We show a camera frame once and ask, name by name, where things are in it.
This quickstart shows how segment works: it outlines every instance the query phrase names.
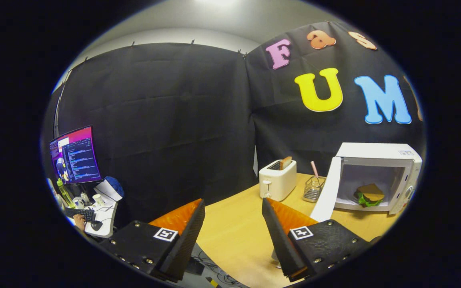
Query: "white toaster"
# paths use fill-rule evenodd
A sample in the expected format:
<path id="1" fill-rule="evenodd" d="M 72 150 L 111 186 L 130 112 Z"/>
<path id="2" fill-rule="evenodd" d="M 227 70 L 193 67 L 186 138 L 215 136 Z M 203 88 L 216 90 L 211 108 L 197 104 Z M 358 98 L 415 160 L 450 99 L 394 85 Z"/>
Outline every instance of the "white toaster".
<path id="1" fill-rule="evenodd" d="M 278 170 L 280 161 L 272 162 L 259 171 L 259 196 L 275 201 L 284 200 L 296 186 L 296 161 L 283 170 Z"/>

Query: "letter m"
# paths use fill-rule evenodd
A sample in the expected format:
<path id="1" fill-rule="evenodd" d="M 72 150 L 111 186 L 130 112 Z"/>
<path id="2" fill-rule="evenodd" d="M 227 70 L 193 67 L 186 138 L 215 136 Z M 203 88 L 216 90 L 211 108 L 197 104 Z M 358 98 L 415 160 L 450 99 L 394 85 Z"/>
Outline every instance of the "letter m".
<path id="1" fill-rule="evenodd" d="M 399 82 L 392 75 L 385 75 L 385 91 L 382 90 L 369 76 L 360 76 L 355 78 L 355 84 L 362 88 L 366 98 L 367 115 L 365 120 L 368 124 L 379 124 L 382 122 L 382 115 L 378 112 L 380 108 L 388 122 L 392 121 L 394 108 L 396 114 L 394 119 L 399 124 L 410 124 L 412 117 L 408 113 L 407 105 L 399 89 Z"/>

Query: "desk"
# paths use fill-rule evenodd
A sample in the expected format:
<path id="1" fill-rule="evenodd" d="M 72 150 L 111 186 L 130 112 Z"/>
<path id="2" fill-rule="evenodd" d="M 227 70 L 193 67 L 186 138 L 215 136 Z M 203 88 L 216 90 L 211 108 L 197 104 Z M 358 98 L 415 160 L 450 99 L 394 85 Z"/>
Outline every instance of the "desk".
<path id="1" fill-rule="evenodd" d="M 86 223 L 84 226 L 84 232 L 87 234 L 90 234 L 95 237 L 102 237 L 102 238 L 109 238 L 111 235 L 113 235 L 113 221 L 115 219 L 115 212 L 117 211 L 117 202 L 114 201 L 107 201 L 104 206 L 90 206 L 95 211 L 95 219 L 97 221 L 102 221 L 102 227 L 95 231 L 93 230 L 92 226 L 89 223 Z M 74 219 L 67 217 L 69 221 L 74 224 Z"/>
<path id="2" fill-rule="evenodd" d="M 305 215 L 315 203 L 302 200 L 305 182 L 312 175 L 297 173 L 295 189 L 282 201 Z M 259 184 L 205 207 L 197 244 L 222 270 L 252 288 L 280 288 L 289 282 L 271 258 L 273 243 L 261 213 Z M 349 211 L 335 208 L 331 219 L 366 241 L 383 235 L 399 215 L 387 212 Z"/>

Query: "curved monitor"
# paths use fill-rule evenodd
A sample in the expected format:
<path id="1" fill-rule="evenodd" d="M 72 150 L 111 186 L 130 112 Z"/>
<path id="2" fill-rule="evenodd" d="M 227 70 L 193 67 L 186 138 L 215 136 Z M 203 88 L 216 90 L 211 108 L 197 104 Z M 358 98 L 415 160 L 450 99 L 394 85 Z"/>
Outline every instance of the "curved monitor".
<path id="1" fill-rule="evenodd" d="M 53 167 L 64 184 L 102 180 L 95 160 L 92 126 L 66 133 L 49 143 Z"/>

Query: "keyboard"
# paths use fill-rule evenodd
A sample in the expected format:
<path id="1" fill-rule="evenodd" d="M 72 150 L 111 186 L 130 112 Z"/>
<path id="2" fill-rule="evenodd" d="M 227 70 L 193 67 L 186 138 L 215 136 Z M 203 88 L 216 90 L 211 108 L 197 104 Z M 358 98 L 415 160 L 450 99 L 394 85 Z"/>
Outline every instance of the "keyboard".
<path id="1" fill-rule="evenodd" d="M 74 219 L 74 215 L 80 214 L 84 216 L 84 220 L 93 221 L 95 219 L 94 211 L 91 209 L 73 209 L 65 208 L 65 215 L 69 218 Z"/>

